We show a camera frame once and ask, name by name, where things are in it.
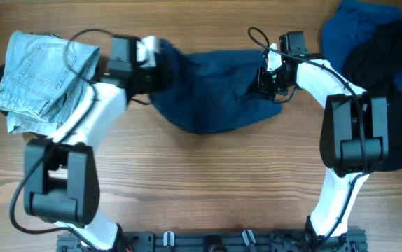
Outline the dark blue shorts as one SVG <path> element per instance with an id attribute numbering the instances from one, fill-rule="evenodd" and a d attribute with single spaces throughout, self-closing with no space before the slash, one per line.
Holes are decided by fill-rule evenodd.
<path id="1" fill-rule="evenodd" d="M 265 61 L 259 50 L 184 54 L 161 41 L 171 83 L 150 94 L 152 105 L 171 123 L 194 134 L 218 134 L 258 123 L 282 105 L 252 92 Z"/>

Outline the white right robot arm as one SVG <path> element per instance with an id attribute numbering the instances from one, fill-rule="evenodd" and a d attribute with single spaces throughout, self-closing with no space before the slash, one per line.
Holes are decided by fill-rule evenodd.
<path id="1" fill-rule="evenodd" d="M 319 140 L 326 166 L 317 206 L 307 219 L 305 243 L 315 247 L 344 242 L 347 221 L 359 190 L 388 154 L 387 102 L 341 74 L 321 55 L 310 54 L 301 31 L 261 44 L 266 67 L 258 74 L 257 91 L 278 104 L 305 90 L 324 108 Z"/>

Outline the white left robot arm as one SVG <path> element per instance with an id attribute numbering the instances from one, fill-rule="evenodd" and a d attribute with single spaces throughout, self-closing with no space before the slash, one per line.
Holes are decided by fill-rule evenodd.
<path id="1" fill-rule="evenodd" d="M 154 36 L 114 36 L 107 72 L 90 82 L 61 128 L 25 149 L 25 175 L 12 200 L 22 196 L 26 214 L 55 224 L 53 232 L 70 232 L 82 251 L 130 250 L 122 228 L 99 207 L 94 152 L 133 96 L 164 88 L 159 53 Z"/>

